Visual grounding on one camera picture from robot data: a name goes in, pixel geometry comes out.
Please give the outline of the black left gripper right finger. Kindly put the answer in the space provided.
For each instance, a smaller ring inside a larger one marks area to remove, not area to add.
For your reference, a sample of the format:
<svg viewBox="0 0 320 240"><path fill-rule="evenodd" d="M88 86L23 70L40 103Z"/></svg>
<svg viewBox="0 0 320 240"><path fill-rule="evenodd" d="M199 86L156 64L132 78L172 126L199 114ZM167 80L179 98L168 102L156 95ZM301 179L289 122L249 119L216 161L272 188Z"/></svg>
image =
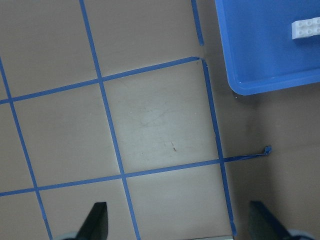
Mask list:
<svg viewBox="0 0 320 240"><path fill-rule="evenodd" d="M290 240L288 230L261 201L250 201L248 231L252 240Z"/></svg>

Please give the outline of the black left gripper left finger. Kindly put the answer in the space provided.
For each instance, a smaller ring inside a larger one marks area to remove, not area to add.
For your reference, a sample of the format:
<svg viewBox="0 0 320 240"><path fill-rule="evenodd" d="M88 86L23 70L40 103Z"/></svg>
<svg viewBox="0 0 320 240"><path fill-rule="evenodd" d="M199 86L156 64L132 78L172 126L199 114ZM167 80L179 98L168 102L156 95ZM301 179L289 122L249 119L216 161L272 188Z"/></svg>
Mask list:
<svg viewBox="0 0 320 240"><path fill-rule="evenodd" d="M106 202L96 202L79 229L76 240L106 240L109 233Z"/></svg>

